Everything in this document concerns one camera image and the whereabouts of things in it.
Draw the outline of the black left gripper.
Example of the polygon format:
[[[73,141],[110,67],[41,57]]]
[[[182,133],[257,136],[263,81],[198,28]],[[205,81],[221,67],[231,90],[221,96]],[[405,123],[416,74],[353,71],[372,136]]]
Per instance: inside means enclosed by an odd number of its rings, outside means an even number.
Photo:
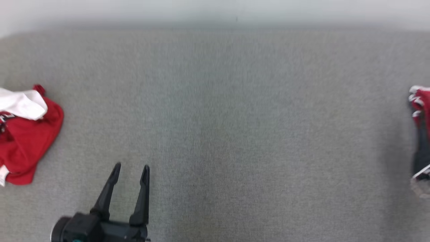
[[[90,213],[103,220],[101,222],[103,242],[149,242],[146,227],[149,221],[149,166],[147,164],[144,166],[139,181],[139,195],[135,210],[129,218],[129,224],[108,221],[113,188],[118,181],[120,169],[121,163],[117,162]]]

